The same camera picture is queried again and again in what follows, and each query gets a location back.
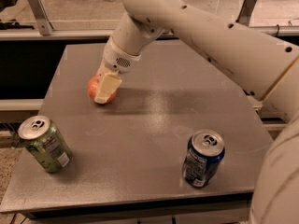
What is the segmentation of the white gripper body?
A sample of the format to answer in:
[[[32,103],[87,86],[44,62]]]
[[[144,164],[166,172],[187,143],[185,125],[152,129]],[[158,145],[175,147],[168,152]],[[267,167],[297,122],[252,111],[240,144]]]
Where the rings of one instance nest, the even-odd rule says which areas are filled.
[[[111,71],[118,71],[121,74],[130,72],[140,61],[141,52],[134,46],[123,48],[114,37],[107,41],[103,51],[103,64]]]

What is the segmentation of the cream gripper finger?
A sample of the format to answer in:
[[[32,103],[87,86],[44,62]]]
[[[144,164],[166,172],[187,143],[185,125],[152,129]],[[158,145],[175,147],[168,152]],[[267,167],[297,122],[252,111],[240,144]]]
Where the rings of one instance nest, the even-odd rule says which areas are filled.
[[[106,68],[106,66],[105,66],[105,61],[102,60],[102,61],[100,62],[99,68],[97,69],[95,75],[96,75],[97,77],[102,77],[106,72],[107,72],[107,68]]]
[[[121,77],[117,72],[107,72],[97,76],[98,85],[94,101],[98,104],[107,104],[122,84]]]

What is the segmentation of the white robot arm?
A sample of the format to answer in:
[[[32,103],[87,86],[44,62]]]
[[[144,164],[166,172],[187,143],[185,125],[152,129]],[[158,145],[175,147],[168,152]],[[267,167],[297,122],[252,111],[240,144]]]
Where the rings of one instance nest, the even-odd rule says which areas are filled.
[[[182,0],[122,0],[125,13],[108,40],[98,70],[95,102],[121,84],[122,62],[170,31],[244,91],[286,121],[264,156],[249,213],[250,224],[299,221],[299,48],[186,4]]]

